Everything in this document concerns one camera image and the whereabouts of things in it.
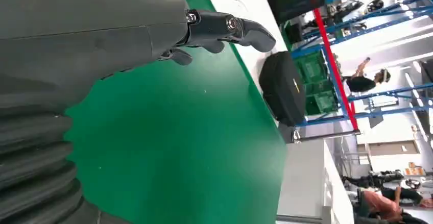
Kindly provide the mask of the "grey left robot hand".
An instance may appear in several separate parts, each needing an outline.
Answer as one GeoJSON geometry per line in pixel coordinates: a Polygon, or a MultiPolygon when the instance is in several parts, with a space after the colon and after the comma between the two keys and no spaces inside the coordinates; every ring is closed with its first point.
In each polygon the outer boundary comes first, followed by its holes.
{"type": "Polygon", "coordinates": [[[94,83],[156,60],[192,61],[181,47],[225,42],[266,53],[259,23],[192,9],[186,0],[1,0],[1,116],[63,112],[94,83]]]}

